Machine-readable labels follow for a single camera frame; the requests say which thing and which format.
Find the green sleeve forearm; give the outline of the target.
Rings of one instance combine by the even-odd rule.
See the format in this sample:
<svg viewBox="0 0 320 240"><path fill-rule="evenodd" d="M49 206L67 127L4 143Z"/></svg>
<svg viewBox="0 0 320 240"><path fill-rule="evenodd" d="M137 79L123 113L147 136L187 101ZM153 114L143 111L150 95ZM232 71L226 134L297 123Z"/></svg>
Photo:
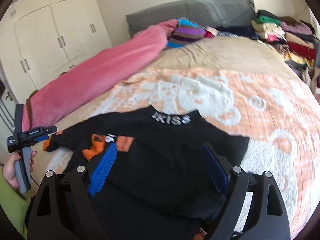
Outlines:
<svg viewBox="0 0 320 240"><path fill-rule="evenodd" d="M5 168L1 166L1 207L24 239L27 239L28 235L25 218L30 204L31 195L29 193L20 194L17 179L5 176Z"/></svg>

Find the left hand red nails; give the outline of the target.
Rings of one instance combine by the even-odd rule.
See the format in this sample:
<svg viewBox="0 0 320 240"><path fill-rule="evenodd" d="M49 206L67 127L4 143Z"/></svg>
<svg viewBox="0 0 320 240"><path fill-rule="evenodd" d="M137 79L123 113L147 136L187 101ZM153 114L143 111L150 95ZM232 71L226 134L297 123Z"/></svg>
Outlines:
<svg viewBox="0 0 320 240"><path fill-rule="evenodd" d="M25 197L26 194L19 193L19 186L16 178L16 169L15 163L21 159L21 155L19 152L12 152L9 156L8 161L4 164L2 168L2 178L4 184L1 186L1 193L4 193L8 190L8 188L12 188L15 192L17 192L20 196Z"/></svg>

